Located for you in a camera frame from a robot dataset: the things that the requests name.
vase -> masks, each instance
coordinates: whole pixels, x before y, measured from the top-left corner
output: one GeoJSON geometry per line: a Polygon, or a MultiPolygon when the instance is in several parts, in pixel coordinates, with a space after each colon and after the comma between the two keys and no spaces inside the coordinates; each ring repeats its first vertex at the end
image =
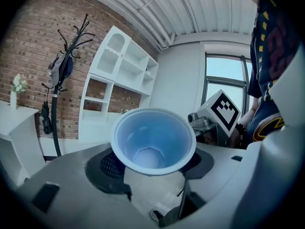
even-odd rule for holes
{"type": "Polygon", "coordinates": [[[10,93],[10,108],[11,110],[17,109],[17,93],[14,91],[10,93]]]}

person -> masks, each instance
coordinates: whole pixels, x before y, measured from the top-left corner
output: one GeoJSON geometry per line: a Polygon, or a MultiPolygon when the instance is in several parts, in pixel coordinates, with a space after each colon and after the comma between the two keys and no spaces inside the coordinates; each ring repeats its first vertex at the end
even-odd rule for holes
{"type": "MultiPolygon", "coordinates": [[[[252,73],[248,94],[254,100],[231,135],[234,148],[246,148],[252,142],[262,141],[284,125],[269,90],[293,59],[301,41],[290,18],[274,0],[252,1],[257,4],[257,16],[250,44],[252,73]]],[[[166,216],[157,210],[152,210],[150,215],[160,227],[165,227],[178,220],[178,213],[176,207],[166,216]]]]}

black coat rack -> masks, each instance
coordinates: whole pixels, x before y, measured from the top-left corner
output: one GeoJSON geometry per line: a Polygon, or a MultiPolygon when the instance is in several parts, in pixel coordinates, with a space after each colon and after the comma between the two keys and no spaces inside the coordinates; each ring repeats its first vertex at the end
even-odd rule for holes
{"type": "MultiPolygon", "coordinates": [[[[65,41],[63,46],[64,46],[64,49],[66,51],[65,58],[62,61],[61,66],[60,66],[60,70],[59,70],[59,81],[58,81],[57,85],[54,87],[54,93],[53,93],[53,97],[52,97],[52,107],[51,107],[51,123],[52,123],[52,127],[53,127],[53,140],[54,140],[54,145],[55,145],[57,156],[61,156],[61,150],[59,148],[58,136],[57,136],[57,125],[56,125],[56,108],[57,108],[57,98],[58,98],[57,93],[58,93],[58,91],[65,92],[65,91],[68,90],[66,88],[65,89],[62,88],[61,83],[64,79],[62,79],[61,77],[62,77],[63,72],[65,71],[65,68],[68,65],[67,62],[68,62],[69,57],[72,56],[73,58],[80,59],[80,57],[76,57],[76,56],[73,55],[73,50],[78,49],[78,46],[80,46],[82,44],[93,41],[93,39],[89,39],[89,40],[86,40],[84,42],[81,42],[81,43],[77,44],[78,40],[81,38],[81,36],[86,35],[86,34],[91,35],[91,36],[95,36],[95,34],[92,34],[92,33],[88,33],[88,32],[83,33],[83,31],[85,30],[85,28],[89,24],[89,21],[86,22],[87,17],[88,17],[88,14],[86,14],[84,22],[82,23],[82,26],[81,26],[80,29],[78,29],[77,26],[75,26],[75,25],[73,26],[74,28],[76,28],[77,32],[76,32],[76,35],[75,35],[74,39],[70,43],[69,47],[68,47],[68,42],[65,39],[65,37],[63,36],[63,34],[61,33],[61,31],[57,30],[59,32],[59,34],[61,35],[61,37],[63,38],[63,40],[65,41]]],[[[53,88],[53,87],[46,86],[44,83],[42,83],[41,85],[43,85],[48,90],[53,88]]]]}

sky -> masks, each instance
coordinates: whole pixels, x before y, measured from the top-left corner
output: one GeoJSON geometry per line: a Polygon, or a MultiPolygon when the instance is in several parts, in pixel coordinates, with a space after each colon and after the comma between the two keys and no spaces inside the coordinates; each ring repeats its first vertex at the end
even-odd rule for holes
{"type": "MultiPolygon", "coordinates": [[[[247,62],[248,76],[250,79],[252,65],[247,62]]],[[[230,60],[221,58],[207,58],[207,76],[218,76],[225,78],[232,78],[240,81],[245,81],[243,77],[242,63],[240,60],[230,60]]],[[[233,87],[222,84],[210,83],[207,89],[206,99],[209,99],[216,92],[222,89],[231,100],[235,103],[237,108],[241,111],[243,106],[243,89],[240,87],[233,87]]],[[[250,104],[252,106],[253,98],[250,97],[250,104]]]]}

floor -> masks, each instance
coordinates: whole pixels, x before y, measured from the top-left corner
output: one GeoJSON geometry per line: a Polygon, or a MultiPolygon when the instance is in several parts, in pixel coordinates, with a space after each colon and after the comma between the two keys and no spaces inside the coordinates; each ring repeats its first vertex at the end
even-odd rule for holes
{"type": "Polygon", "coordinates": [[[165,215],[181,203],[183,194],[177,194],[184,186],[184,177],[180,172],[149,177],[126,168],[124,182],[132,189],[132,204],[147,219],[152,209],[165,215]]]}

